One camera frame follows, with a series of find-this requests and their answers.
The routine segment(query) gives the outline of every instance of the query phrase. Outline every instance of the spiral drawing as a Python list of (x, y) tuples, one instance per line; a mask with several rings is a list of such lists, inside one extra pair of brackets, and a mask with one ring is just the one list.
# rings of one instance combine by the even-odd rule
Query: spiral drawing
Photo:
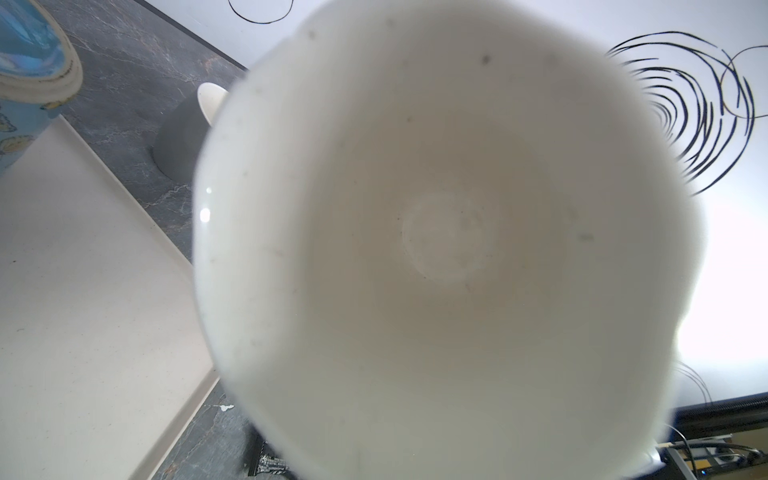
[(700, 194), (720, 181), (741, 158), (756, 114), (749, 81), (734, 56), (682, 31), (662, 31), (621, 42), (615, 57), (641, 83), (687, 183)]

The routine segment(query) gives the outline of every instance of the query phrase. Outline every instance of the white bowl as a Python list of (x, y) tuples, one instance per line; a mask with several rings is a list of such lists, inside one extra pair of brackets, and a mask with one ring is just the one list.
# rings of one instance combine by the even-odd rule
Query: white bowl
[(237, 405), (307, 480), (613, 478), (698, 258), (639, 94), (496, 0), (327, 5), (204, 145), (194, 263)]

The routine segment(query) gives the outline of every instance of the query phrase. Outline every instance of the beige tray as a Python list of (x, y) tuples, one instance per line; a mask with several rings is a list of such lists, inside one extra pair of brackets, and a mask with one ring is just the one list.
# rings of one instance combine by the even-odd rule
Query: beige tray
[(59, 117), (0, 177), (0, 478), (150, 477), (212, 368), (190, 263)]

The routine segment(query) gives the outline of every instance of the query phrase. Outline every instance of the gray marble countertop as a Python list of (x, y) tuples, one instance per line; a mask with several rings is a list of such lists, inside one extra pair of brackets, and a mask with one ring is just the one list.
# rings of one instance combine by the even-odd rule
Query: gray marble countertop
[[(243, 71), (134, 0), (38, 1), (67, 32), (83, 64), (83, 87), (63, 115), (190, 259), (190, 186), (165, 177), (150, 146), (164, 115), (199, 84), (229, 88)], [(217, 407), (225, 404), (235, 408)], [(245, 478), (259, 441), (219, 384), (154, 478)]]

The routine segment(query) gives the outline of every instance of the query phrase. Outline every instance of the gray cup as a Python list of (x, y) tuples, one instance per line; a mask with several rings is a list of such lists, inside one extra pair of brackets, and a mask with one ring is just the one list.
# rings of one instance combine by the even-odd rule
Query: gray cup
[(204, 83), (168, 115), (152, 147), (154, 163), (168, 178), (182, 184), (192, 181), (197, 154), (226, 96), (219, 85)]

